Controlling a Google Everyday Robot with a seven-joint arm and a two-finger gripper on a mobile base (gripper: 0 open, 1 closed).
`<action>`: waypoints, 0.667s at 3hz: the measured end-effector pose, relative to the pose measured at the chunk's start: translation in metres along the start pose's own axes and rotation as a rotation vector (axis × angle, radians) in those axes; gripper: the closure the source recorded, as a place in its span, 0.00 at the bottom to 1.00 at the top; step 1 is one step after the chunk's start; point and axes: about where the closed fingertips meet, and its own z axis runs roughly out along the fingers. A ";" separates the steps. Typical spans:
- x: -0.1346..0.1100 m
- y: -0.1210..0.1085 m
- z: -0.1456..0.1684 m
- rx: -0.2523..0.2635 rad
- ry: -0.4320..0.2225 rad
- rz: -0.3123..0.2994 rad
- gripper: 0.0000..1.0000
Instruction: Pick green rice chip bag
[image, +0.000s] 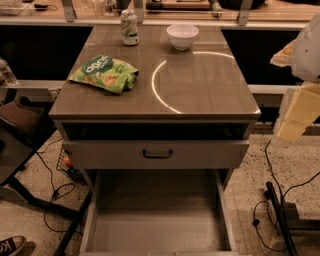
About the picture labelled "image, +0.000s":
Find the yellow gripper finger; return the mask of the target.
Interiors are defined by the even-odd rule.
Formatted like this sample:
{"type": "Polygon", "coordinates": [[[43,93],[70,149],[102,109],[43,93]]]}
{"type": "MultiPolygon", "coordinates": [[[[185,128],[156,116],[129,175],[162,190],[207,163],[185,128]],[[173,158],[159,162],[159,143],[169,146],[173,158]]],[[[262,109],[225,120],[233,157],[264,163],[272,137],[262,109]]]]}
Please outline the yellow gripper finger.
{"type": "Polygon", "coordinates": [[[294,142],[320,117],[320,83],[304,82],[283,98],[275,132],[282,142],[294,142]]]}

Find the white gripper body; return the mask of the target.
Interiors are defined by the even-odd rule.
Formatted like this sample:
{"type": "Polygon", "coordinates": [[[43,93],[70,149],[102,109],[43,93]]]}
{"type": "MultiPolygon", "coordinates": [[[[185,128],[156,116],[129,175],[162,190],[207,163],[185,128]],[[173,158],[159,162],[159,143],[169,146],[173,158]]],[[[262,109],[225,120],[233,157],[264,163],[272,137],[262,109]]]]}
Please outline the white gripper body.
{"type": "Polygon", "coordinates": [[[292,74],[303,81],[320,82],[320,12],[300,31],[294,43],[292,74]]]}

